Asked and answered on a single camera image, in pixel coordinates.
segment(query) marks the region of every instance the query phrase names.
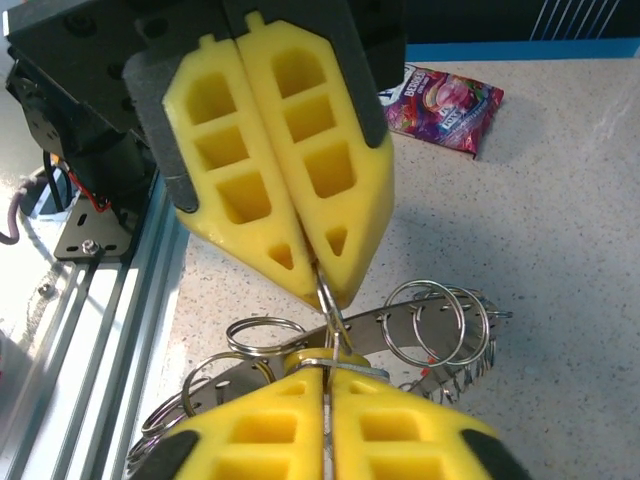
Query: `bolt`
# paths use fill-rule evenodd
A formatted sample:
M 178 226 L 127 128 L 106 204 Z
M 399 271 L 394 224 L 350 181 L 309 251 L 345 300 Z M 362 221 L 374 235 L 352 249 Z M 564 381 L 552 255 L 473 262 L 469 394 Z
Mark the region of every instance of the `bolt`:
M 50 283 L 43 283 L 38 287 L 38 295 L 41 297 L 50 298 L 53 296 L 54 291 L 55 289 Z
M 90 238 L 82 242 L 82 251 L 85 255 L 95 255 L 100 250 L 100 245 Z

